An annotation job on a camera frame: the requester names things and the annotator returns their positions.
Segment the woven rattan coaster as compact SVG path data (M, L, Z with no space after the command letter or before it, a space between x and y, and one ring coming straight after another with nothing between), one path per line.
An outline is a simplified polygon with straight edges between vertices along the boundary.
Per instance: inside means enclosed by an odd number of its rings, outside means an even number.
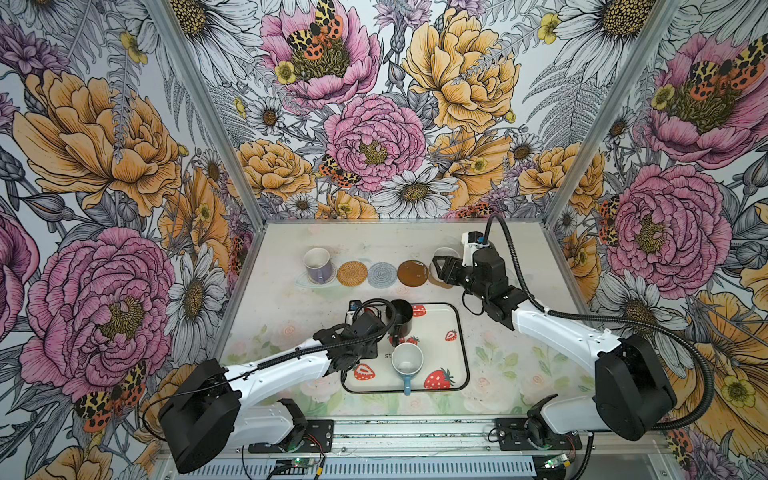
M361 285L368 277L367 266L360 261L348 261L337 270L338 281L346 287Z

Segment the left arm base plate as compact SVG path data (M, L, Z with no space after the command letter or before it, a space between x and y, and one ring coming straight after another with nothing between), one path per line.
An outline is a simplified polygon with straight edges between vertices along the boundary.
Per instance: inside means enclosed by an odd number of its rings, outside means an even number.
M333 444L334 427L333 420L309 420L294 426L288 435L276 444L250 444L246 450L250 454L329 453Z

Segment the white mug purple handle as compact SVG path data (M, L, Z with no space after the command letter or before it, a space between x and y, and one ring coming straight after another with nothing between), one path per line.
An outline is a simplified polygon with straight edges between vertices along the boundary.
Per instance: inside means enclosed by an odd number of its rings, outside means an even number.
M330 252L322 247L308 250L303 257L303 264L310 282L325 285L335 278L335 267Z

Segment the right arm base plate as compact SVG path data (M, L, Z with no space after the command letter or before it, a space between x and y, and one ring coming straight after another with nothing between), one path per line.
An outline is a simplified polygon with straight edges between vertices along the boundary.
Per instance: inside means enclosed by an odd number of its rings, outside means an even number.
M537 419L502 417L494 420L494 433L502 451L579 451L578 435L556 434Z

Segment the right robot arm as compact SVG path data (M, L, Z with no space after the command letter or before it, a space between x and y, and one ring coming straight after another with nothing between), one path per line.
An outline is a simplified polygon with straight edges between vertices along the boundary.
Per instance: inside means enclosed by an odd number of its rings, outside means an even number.
M675 406L677 397L650 343L622 338L608 329L539 310L525 292L510 284L498 252L481 248L470 264L455 256L432 259L439 279L480 300L483 314L511 331L533 338L563 354L591 374L590 395L560 399L550 395L527 413L532 441L551 434L610 431L636 441Z

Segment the black mug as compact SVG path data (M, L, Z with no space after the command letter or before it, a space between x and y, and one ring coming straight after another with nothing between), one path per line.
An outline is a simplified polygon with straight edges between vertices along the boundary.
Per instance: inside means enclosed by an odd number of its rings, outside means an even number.
M390 320L388 334L391 338L406 338L412 328L414 316L413 305L404 299L395 299L386 308L386 315Z

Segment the glossy brown wooden coaster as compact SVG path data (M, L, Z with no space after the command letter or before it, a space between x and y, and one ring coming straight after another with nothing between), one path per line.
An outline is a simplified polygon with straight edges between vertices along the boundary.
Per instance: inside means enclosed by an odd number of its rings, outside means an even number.
M407 260L399 265L397 278L401 284L407 287L420 287L429 279L429 268L421 261Z

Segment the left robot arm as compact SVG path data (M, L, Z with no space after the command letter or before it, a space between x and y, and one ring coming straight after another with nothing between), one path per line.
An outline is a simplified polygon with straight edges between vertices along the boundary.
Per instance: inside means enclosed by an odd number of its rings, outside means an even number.
M297 442L306 430L304 414L293 401L268 405L266 399L376 357L388 329L372 309L362 309L346 323L266 359L229 367L211 359L198 365L158 403L158 420L177 472L191 473L227 448Z

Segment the white mug blue handle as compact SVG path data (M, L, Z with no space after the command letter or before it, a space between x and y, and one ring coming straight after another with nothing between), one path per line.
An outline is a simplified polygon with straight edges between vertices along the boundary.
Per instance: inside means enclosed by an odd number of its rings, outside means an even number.
M403 381L405 396L411 395L413 378L421 371L423 364L424 354L418 345L404 342L394 348L391 365Z

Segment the grey crochet coaster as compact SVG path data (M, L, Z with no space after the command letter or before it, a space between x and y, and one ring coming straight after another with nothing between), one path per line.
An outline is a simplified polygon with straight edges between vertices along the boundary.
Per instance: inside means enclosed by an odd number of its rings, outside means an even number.
M377 262L368 269L368 283L375 289L386 289L397 281L397 268L388 262Z

